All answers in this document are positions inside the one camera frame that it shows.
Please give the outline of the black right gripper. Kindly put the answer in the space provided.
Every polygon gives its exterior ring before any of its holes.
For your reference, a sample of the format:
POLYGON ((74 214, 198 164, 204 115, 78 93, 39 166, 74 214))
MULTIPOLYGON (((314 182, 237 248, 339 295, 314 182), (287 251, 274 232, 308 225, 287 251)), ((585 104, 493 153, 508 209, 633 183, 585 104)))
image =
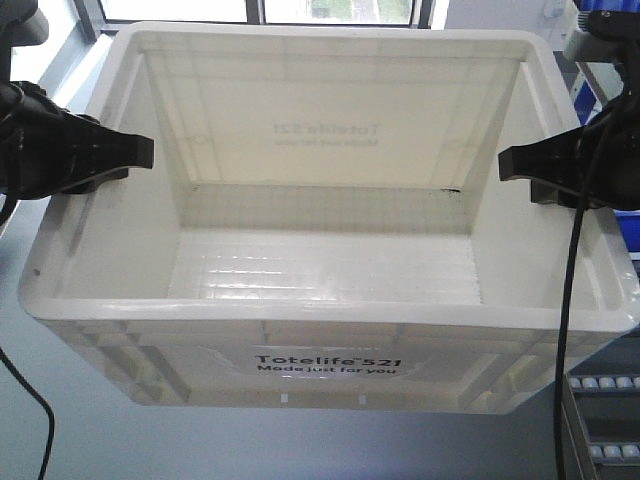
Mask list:
POLYGON ((592 208, 639 208, 639 99, 623 93, 587 125, 498 154, 501 181, 533 179, 530 200, 577 208, 583 187, 592 208), (559 163, 556 184, 538 180, 559 163))

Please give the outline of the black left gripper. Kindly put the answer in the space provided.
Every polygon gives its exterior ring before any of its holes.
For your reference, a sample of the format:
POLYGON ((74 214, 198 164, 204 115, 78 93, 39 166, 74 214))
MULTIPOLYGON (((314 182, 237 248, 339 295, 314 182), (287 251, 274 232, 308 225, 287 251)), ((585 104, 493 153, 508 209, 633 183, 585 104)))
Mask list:
POLYGON ((154 140, 57 106, 29 82, 1 84, 1 192, 19 199, 86 195, 152 169, 154 140))

